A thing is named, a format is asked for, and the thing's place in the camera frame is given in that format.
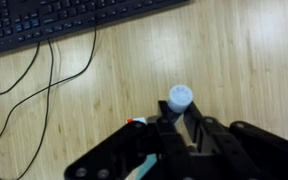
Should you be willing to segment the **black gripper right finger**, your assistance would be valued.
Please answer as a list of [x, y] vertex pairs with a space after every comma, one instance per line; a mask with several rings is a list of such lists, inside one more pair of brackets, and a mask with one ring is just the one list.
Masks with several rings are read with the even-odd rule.
[[191, 103], [184, 123], [197, 152], [218, 160], [228, 179], [288, 180], [288, 140], [245, 121], [228, 127]]

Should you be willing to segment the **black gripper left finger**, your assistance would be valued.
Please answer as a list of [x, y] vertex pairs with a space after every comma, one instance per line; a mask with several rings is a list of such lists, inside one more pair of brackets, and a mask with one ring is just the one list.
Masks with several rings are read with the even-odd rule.
[[65, 180], [125, 180], [152, 155], [156, 162], [140, 180], [197, 180], [182, 136], [175, 129], [180, 114], [166, 102], [151, 122], [133, 121], [69, 165]]

